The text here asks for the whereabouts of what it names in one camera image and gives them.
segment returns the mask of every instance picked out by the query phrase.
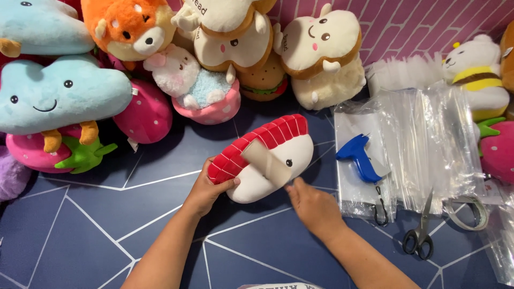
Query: hamburger plush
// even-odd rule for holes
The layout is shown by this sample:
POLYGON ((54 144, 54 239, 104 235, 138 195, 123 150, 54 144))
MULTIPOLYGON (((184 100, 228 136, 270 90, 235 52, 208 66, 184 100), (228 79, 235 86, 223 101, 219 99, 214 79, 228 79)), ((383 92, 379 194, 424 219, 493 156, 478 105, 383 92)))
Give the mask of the hamburger plush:
POLYGON ((238 73, 241 94, 256 101, 270 101, 287 88, 287 74, 280 64, 280 56, 274 51, 261 69, 254 73, 238 73))

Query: forearm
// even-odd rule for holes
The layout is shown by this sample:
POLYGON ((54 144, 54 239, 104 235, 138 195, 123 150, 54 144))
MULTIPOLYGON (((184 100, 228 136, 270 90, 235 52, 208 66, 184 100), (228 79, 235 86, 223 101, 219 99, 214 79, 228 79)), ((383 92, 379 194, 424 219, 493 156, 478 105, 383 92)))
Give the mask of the forearm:
POLYGON ((122 289, 178 289, 200 217, 185 209, 166 224, 122 289))
POLYGON ((322 241, 360 289, 419 289, 407 275, 346 226, 338 229, 329 240, 322 241))

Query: pink brick wall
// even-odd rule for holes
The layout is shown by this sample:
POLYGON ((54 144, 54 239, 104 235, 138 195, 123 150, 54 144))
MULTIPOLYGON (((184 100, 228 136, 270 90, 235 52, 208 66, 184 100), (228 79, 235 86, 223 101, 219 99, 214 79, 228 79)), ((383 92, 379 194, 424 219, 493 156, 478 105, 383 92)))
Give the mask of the pink brick wall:
MULTIPOLYGON (((182 0, 168 0, 174 11, 182 0)), ((455 42, 487 33, 499 37, 514 20, 514 0, 277 0, 268 13, 287 25, 298 16, 318 16, 325 3, 349 10, 362 28, 361 59, 449 52, 455 42)))

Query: purple plush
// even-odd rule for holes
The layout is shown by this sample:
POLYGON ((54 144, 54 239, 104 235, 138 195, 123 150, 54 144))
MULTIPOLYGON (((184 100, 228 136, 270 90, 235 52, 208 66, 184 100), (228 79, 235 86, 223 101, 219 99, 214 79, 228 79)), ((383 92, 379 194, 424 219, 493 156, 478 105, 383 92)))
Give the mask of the purple plush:
MULTIPOLYGON (((0 142, 5 133, 0 132, 0 142)), ((11 156, 6 146, 0 146, 0 202, 16 198, 23 192, 32 170, 11 156)))

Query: blue cloud plush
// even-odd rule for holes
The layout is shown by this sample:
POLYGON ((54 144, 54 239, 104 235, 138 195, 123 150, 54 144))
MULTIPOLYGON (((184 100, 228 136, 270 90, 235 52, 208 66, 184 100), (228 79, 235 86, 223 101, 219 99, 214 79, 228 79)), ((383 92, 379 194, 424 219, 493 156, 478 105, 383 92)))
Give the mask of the blue cloud plush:
POLYGON ((0 39, 21 43, 21 53, 71 55, 95 46, 77 11, 58 0, 0 0, 0 39))
POLYGON ((0 131, 26 135, 121 113, 132 85, 90 55, 62 56, 50 66, 16 60, 0 77, 0 131))

